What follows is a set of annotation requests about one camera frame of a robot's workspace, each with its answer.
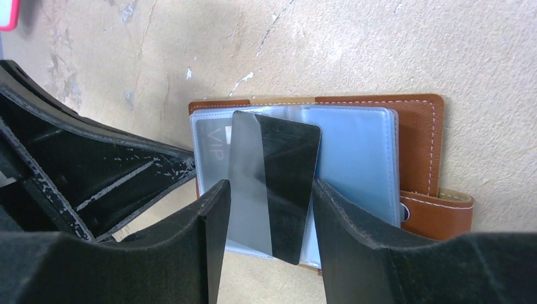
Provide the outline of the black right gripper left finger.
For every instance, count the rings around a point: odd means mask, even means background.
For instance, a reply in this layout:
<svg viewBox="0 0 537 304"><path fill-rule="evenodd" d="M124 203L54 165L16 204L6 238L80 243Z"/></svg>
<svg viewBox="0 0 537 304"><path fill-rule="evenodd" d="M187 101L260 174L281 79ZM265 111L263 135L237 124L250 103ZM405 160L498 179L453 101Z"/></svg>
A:
<svg viewBox="0 0 537 304"><path fill-rule="evenodd" d="M1 233L2 303L216 303L231 187L121 242L62 232Z"/></svg>

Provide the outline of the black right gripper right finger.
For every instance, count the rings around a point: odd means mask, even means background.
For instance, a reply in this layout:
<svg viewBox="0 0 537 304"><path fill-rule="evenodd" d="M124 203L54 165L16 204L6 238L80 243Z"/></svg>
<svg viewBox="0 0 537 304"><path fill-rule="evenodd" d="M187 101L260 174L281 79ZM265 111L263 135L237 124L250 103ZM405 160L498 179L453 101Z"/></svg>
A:
<svg viewBox="0 0 537 304"><path fill-rule="evenodd" d="M535 303L536 234L471 232L435 241L313 184L328 303Z"/></svg>

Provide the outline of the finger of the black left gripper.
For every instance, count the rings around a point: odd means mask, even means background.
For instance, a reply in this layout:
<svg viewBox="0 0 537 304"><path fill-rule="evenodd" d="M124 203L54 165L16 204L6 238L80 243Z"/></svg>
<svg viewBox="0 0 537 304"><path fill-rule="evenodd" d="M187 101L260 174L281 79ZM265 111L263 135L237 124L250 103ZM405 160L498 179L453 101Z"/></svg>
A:
<svg viewBox="0 0 537 304"><path fill-rule="evenodd" d="M1 61L1 215L21 230L104 242L195 175L191 151L81 117Z"/></svg>

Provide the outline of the brown leather card holder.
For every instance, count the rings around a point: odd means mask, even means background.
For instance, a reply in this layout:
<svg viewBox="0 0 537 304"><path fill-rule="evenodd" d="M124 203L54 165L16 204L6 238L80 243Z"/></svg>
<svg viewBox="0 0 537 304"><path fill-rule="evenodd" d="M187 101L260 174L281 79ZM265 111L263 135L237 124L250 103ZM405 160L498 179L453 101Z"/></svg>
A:
<svg viewBox="0 0 537 304"><path fill-rule="evenodd" d="M399 201L403 228L446 240L472 227L472 196L439 186L445 103L437 94L320 96L193 101L189 112L300 106L327 139L320 176L341 194Z"/></svg>

